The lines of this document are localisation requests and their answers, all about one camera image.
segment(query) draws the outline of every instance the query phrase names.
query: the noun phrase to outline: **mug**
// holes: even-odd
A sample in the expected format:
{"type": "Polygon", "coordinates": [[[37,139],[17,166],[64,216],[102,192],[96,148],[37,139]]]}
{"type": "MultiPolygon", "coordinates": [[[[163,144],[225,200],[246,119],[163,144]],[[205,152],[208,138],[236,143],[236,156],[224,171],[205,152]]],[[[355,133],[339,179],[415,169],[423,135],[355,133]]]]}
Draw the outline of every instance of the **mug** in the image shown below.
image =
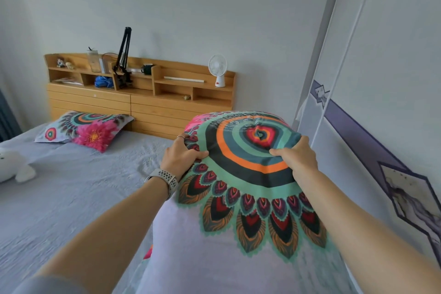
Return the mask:
{"type": "Polygon", "coordinates": [[[154,67],[154,64],[144,64],[141,67],[141,72],[145,75],[151,76],[152,75],[152,67],[154,67]]]}

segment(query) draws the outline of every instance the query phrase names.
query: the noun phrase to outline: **white fan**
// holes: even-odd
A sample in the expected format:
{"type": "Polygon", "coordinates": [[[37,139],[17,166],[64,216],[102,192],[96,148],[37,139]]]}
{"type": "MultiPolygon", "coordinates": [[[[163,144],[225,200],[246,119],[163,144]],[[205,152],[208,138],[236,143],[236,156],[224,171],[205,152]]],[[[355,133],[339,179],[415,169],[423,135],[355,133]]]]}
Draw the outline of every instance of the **white fan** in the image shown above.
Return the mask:
{"type": "Polygon", "coordinates": [[[208,70],[213,76],[216,76],[216,86],[225,87],[225,79],[223,75],[227,72],[227,59],[222,55],[214,55],[208,62],[208,70]]]}

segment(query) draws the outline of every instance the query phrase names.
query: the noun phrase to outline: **wooden headboard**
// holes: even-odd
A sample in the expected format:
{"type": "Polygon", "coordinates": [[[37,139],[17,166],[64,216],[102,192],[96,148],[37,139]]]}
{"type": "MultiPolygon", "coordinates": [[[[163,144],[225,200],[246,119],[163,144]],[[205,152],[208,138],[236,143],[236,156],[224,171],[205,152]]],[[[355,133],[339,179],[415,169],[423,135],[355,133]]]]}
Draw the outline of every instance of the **wooden headboard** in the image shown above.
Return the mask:
{"type": "MultiPolygon", "coordinates": [[[[112,71],[116,59],[102,55],[103,64],[112,71]]],[[[128,68],[141,68],[152,63],[152,75],[132,73],[132,87],[118,88],[116,76],[93,73],[86,54],[48,54],[49,84],[47,85],[51,118],[77,110],[100,114],[130,114],[135,118],[128,129],[175,139],[186,124],[196,115],[215,111],[232,110],[236,84],[235,72],[225,74],[225,87],[215,86],[216,78],[208,67],[189,63],[129,57],[128,68]],[[70,62],[74,69],[58,68],[58,58],[70,62]],[[95,78],[108,76],[114,88],[96,88],[95,78]],[[165,76],[201,79],[204,83],[164,79],[165,76]],[[57,79],[74,78],[79,85],[60,84],[57,79]]]]}

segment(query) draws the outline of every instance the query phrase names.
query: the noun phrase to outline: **wristwatch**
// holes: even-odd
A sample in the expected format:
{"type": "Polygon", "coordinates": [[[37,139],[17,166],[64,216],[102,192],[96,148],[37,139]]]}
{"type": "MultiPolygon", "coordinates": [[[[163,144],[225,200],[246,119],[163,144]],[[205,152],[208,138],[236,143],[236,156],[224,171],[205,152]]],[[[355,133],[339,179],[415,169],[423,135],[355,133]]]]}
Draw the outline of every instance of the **wristwatch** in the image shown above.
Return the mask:
{"type": "Polygon", "coordinates": [[[162,169],[156,169],[153,171],[146,179],[149,180],[152,177],[159,177],[164,180],[168,185],[168,199],[170,199],[173,193],[178,189],[178,180],[176,180],[176,176],[171,174],[170,172],[162,169]]]}

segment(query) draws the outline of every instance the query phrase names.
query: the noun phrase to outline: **curtain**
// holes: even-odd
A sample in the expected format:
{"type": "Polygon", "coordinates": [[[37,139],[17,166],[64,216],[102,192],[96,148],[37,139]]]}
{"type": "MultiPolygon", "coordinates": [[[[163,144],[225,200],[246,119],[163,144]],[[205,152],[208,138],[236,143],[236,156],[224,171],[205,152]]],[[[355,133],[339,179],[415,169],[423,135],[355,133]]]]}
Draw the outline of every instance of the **curtain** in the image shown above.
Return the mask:
{"type": "Polygon", "coordinates": [[[0,91],[0,142],[9,140],[21,133],[20,126],[0,91]]]}

